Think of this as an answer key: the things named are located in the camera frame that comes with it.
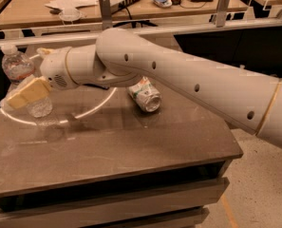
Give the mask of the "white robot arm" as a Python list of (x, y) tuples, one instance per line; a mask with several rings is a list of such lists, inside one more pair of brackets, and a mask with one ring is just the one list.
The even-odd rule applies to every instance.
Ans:
[(127, 87), (153, 78), (257, 138), (282, 148), (282, 79), (153, 44), (122, 29), (104, 30), (84, 47), (55, 49), (7, 95), (14, 109), (45, 98), (53, 88)]

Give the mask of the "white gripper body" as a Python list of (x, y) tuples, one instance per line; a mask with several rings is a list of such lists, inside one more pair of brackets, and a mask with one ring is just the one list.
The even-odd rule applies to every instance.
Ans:
[(67, 90), (78, 86), (71, 79), (66, 66), (66, 56), (70, 50), (71, 47), (54, 49), (45, 55), (40, 65), (41, 74), (47, 78), (53, 88)]

